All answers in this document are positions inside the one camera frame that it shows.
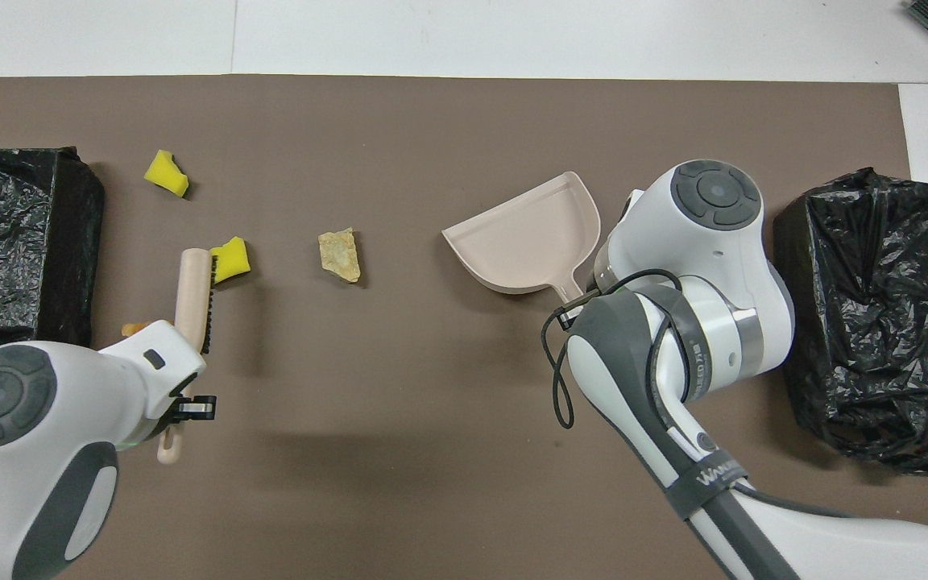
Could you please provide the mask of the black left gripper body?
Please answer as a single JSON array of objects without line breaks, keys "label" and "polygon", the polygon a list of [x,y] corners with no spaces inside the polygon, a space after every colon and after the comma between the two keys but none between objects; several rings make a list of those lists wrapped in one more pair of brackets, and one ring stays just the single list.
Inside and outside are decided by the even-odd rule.
[{"label": "black left gripper body", "polygon": [[168,394],[170,397],[170,404],[163,415],[164,419],[173,420],[174,416],[177,416],[178,420],[185,420],[185,416],[187,416],[188,412],[183,410],[183,405],[190,403],[191,400],[184,395],[184,390],[192,381],[195,381],[195,372],[191,372],[183,381],[171,389]]}]

